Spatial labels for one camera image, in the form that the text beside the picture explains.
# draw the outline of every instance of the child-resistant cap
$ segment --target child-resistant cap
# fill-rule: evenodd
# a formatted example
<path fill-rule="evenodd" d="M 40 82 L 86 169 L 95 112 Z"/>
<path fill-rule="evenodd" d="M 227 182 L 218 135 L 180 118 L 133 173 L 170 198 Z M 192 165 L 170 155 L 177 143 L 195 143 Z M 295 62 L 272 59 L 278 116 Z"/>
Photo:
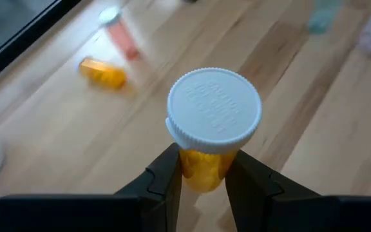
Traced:
<path fill-rule="evenodd" d="M 167 128 L 184 150 L 224 154 L 244 146 L 262 116 L 262 102 L 241 75 L 221 68 L 185 74 L 168 95 Z"/>

